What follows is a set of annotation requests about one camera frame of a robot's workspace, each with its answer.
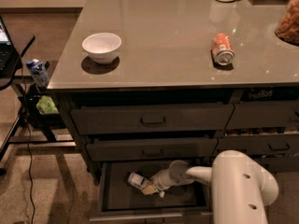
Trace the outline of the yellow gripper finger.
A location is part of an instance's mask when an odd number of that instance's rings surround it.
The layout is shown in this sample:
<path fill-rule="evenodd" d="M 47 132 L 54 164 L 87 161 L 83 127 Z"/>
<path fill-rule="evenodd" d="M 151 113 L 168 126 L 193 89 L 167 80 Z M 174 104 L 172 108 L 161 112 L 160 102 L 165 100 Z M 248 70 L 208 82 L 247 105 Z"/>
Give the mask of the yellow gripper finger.
<path fill-rule="evenodd" d="M 154 185 L 150 184 L 142 189 L 142 193 L 144 195 L 152 195 L 152 194 L 156 193 L 156 187 Z"/>

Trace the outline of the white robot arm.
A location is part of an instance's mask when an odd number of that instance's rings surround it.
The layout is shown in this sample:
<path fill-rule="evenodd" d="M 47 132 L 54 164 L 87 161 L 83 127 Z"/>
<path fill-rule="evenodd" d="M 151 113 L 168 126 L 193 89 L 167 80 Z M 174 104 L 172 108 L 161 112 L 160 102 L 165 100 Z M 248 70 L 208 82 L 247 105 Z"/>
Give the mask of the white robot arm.
<path fill-rule="evenodd" d="M 154 175 L 141 191 L 163 194 L 174 187 L 200 182 L 209 185 L 214 224 L 268 224 L 265 207 L 278 197 L 278 182 L 246 154 L 226 150 L 210 167 L 173 161 Z"/>

